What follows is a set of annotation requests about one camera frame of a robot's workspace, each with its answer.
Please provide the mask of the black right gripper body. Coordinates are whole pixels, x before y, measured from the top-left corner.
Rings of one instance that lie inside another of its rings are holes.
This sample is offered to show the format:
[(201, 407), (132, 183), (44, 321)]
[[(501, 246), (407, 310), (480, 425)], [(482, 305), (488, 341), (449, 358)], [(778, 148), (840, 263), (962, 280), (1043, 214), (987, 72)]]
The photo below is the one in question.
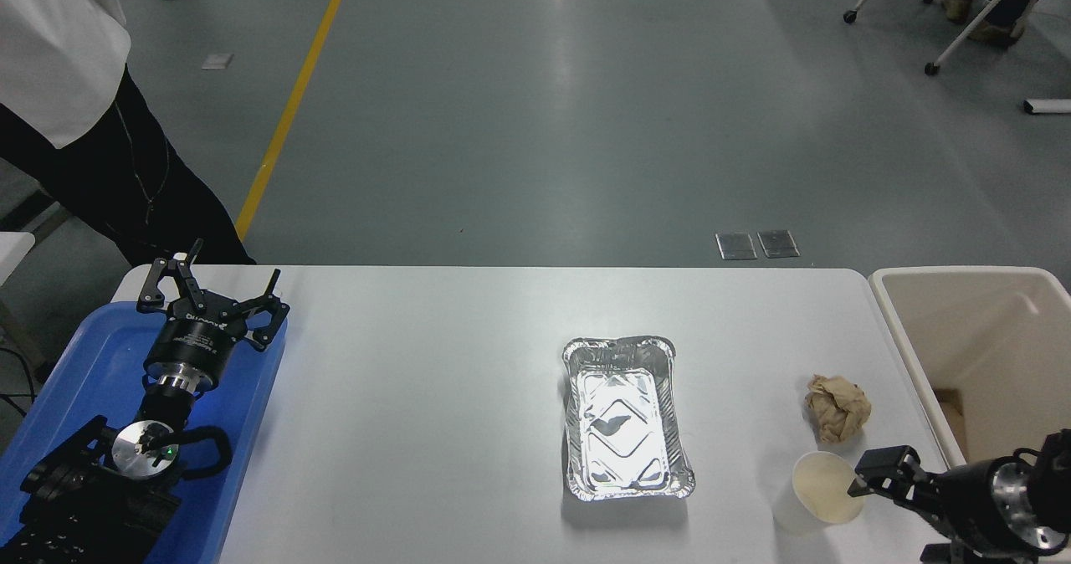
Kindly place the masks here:
[(956, 466), (942, 474), (927, 473), (915, 487), (918, 506), (938, 518), (936, 529), (963, 544), (998, 544), (1006, 530), (993, 496), (993, 479), (1006, 459)]

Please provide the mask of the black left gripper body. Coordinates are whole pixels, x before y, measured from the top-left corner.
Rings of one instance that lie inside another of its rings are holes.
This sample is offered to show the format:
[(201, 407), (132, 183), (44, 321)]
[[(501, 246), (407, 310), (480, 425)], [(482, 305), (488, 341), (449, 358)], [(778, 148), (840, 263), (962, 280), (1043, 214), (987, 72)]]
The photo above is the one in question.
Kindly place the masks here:
[(146, 355), (145, 371), (159, 378), (184, 363), (206, 378), (221, 378), (245, 331), (236, 300), (207, 295), (202, 309), (191, 298), (175, 300), (168, 306), (156, 342)]

